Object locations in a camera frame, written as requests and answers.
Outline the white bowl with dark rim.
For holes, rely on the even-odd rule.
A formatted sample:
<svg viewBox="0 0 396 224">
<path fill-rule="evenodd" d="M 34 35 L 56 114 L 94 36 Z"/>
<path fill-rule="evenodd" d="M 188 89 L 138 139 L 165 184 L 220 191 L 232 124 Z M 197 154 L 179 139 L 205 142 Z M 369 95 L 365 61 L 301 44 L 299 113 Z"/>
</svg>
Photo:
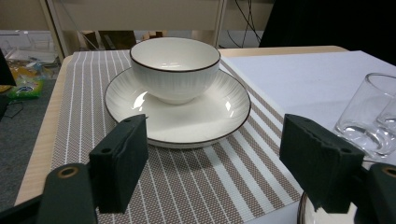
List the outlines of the white bowl with dark rim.
<svg viewBox="0 0 396 224">
<path fill-rule="evenodd" d="M 151 95 L 181 105 L 212 86 L 220 53 L 198 40 L 160 37 L 134 45 L 130 58 L 136 79 Z"/>
</svg>

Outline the beige wooden desk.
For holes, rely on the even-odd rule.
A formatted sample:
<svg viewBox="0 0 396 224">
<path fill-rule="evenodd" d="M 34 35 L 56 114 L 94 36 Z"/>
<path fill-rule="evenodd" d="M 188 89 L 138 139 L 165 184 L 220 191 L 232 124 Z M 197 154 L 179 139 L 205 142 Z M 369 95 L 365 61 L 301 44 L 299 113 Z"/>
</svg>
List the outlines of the beige wooden desk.
<svg viewBox="0 0 396 224">
<path fill-rule="evenodd" d="M 79 50 L 79 31 L 184 31 L 216 46 L 248 15 L 265 29 L 274 0 L 0 0 L 0 30 L 49 30 L 61 57 Z"/>
</svg>

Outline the green snack bag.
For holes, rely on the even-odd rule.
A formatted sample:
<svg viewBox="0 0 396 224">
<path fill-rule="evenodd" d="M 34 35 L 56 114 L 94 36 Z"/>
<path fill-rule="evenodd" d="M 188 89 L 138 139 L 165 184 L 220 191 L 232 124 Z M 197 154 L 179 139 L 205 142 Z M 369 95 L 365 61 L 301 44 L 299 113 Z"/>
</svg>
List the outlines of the green snack bag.
<svg viewBox="0 0 396 224">
<path fill-rule="evenodd" d="M 7 92 L 12 100 L 35 99 L 41 95 L 44 80 L 36 77 L 19 76 L 16 85 Z"/>
</svg>

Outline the white plate with dark rim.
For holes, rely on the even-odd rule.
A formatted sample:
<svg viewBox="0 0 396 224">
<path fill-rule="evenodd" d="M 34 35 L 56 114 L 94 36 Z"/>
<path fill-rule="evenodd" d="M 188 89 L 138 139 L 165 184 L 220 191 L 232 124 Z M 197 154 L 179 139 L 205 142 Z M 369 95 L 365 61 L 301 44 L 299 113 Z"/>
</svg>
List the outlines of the white plate with dark rim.
<svg viewBox="0 0 396 224">
<path fill-rule="evenodd" d="M 108 84 L 105 103 L 117 122 L 144 114 L 148 142 L 170 148 L 212 145 L 239 129 L 251 108 L 245 87 L 222 70 L 204 94 L 183 105 L 169 105 L 145 90 L 134 72 L 126 69 Z"/>
<path fill-rule="evenodd" d="M 353 203 L 346 214 L 328 214 L 322 208 L 316 210 L 304 192 L 299 202 L 297 224 L 354 224 L 356 211 Z"/>
</svg>

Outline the black curtain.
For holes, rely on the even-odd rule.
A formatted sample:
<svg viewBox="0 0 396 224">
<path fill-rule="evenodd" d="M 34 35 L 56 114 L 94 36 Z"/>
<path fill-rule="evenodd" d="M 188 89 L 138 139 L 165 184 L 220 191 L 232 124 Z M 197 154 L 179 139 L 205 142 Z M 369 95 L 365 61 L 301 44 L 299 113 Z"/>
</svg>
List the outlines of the black curtain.
<svg viewBox="0 0 396 224">
<path fill-rule="evenodd" d="M 275 0 L 260 46 L 337 46 L 396 65 L 396 0 Z"/>
</svg>

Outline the orange snack bag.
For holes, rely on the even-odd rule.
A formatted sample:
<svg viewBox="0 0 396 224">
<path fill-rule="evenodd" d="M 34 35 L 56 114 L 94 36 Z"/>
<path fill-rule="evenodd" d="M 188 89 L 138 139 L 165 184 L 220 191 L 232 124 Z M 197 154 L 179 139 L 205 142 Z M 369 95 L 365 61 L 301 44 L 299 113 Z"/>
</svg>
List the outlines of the orange snack bag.
<svg viewBox="0 0 396 224">
<path fill-rule="evenodd" d="M 19 61 L 7 61 L 8 67 L 11 71 L 14 80 L 17 80 L 19 76 L 25 77 L 38 77 L 39 73 L 34 68 L 28 68 L 27 63 Z"/>
</svg>

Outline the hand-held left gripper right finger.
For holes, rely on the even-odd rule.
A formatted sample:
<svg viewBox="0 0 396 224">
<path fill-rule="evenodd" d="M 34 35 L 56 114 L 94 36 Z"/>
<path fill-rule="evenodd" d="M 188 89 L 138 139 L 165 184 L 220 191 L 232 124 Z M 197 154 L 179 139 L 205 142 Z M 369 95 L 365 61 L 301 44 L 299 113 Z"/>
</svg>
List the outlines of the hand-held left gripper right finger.
<svg viewBox="0 0 396 224">
<path fill-rule="evenodd" d="M 311 119 L 287 114 L 279 158 L 316 209 L 345 213 L 364 153 Z"/>
</svg>

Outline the striped woven placemat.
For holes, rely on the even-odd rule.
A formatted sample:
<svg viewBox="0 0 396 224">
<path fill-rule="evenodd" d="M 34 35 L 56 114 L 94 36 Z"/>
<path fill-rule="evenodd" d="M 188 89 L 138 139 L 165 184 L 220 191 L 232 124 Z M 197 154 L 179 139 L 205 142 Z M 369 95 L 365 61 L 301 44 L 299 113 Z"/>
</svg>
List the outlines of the striped woven placemat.
<svg viewBox="0 0 396 224">
<path fill-rule="evenodd" d="M 104 93 L 110 79 L 130 65 L 124 50 L 83 51 L 64 60 L 54 167 L 87 162 L 114 128 Z M 302 190 L 278 158 L 283 111 L 233 64 L 226 69 L 249 93 L 245 124 L 208 147 L 149 147 L 126 212 L 101 215 L 100 223 L 296 224 Z"/>
</svg>

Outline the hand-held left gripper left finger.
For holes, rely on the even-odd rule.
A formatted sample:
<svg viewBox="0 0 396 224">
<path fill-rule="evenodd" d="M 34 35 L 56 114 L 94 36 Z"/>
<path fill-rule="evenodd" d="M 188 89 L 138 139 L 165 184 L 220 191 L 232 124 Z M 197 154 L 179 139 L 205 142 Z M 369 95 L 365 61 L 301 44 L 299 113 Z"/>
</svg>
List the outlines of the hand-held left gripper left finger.
<svg viewBox="0 0 396 224">
<path fill-rule="evenodd" d="M 124 213 L 149 158 L 146 116 L 122 120 L 90 152 L 95 202 L 101 213 Z"/>
</svg>

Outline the brown cardboard box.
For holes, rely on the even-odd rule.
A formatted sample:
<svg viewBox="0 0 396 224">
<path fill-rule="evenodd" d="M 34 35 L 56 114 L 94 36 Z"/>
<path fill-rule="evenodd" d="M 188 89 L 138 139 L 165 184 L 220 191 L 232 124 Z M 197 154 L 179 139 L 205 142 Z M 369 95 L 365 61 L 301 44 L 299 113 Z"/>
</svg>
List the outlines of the brown cardboard box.
<svg viewBox="0 0 396 224">
<path fill-rule="evenodd" d="M 133 31 L 86 31 L 83 38 L 88 49 L 130 49 L 136 44 Z"/>
</svg>

